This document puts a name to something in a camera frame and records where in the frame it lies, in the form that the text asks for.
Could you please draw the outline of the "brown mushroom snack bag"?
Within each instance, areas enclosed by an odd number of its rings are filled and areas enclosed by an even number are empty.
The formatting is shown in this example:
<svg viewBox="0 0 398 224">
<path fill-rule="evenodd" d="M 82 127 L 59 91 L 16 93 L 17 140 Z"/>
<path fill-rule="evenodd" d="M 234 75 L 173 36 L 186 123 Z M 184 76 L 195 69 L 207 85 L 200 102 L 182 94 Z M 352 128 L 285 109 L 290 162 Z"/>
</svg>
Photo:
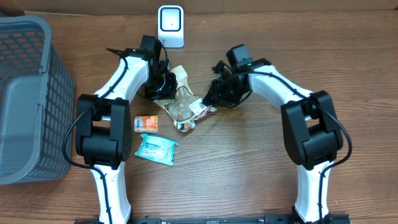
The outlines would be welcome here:
<svg viewBox="0 0 398 224">
<path fill-rule="evenodd" d="M 206 106 L 202 97 L 191 91 L 187 72 L 181 65 L 173 68 L 171 72 L 175 74 L 177 81 L 175 98 L 154 102 L 169 114 L 179 131 L 187 132 L 195 127 L 196 120 L 214 113 L 217 109 L 214 106 Z"/>
</svg>

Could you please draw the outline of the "orange tissue pack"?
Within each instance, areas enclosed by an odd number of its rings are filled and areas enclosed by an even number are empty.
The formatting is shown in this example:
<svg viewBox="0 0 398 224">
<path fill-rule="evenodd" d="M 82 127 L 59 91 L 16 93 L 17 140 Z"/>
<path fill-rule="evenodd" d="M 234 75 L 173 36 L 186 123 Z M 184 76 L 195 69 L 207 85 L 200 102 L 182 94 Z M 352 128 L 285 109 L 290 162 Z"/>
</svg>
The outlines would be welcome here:
<svg viewBox="0 0 398 224">
<path fill-rule="evenodd" d="M 135 116 L 134 131 L 136 133 L 158 133 L 159 117 L 153 116 Z"/>
</svg>

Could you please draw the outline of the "teal wet wipes pack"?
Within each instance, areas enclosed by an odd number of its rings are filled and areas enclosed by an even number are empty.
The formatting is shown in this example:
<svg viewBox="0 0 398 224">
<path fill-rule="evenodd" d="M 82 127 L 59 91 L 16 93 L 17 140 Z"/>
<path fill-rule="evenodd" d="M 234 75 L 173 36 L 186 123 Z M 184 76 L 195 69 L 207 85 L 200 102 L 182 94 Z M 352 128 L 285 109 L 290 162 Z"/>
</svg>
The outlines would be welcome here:
<svg viewBox="0 0 398 224">
<path fill-rule="evenodd" d="M 134 153 L 135 156 L 173 166 L 174 149 L 178 142 L 148 134 L 141 134 L 141 138 L 142 142 Z"/>
</svg>

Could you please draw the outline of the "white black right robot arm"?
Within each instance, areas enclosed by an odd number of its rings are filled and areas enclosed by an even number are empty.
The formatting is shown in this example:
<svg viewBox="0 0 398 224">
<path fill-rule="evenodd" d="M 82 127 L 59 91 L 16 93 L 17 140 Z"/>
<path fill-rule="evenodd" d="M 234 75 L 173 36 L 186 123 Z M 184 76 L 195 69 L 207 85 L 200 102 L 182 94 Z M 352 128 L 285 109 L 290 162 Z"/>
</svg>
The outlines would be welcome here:
<svg viewBox="0 0 398 224">
<path fill-rule="evenodd" d="M 207 106 L 234 108 L 255 93 L 270 101 L 282 117 L 287 154 L 297 166 L 297 199 L 290 223 L 333 223 L 327 207 L 330 169 L 343 146 L 341 125 L 330 95 L 299 87 L 270 61 L 254 60 L 245 45 L 227 51 L 212 71 L 217 74 L 203 99 Z"/>
</svg>

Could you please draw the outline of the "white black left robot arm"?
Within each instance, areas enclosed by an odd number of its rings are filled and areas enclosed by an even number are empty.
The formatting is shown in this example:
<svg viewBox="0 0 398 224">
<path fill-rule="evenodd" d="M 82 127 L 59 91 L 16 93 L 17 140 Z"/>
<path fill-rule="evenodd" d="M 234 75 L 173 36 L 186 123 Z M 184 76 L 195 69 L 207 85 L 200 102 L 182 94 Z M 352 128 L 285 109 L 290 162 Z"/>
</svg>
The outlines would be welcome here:
<svg viewBox="0 0 398 224">
<path fill-rule="evenodd" d="M 169 71 L 169 60 L 160 59 L 163 51 L 161 41 L 149 35 L 137 49 L 114 49 L 119 57 L 114 74 L 94 94 L 78 97 L 72 123 L 75 149 L 96 182 L 97 223 L 133 222 L 125 181 L 125 162 L 132 151 L 130 104 L 140 88 L 151 101 L 175 98 L 176 77 Z"/>
</svg>

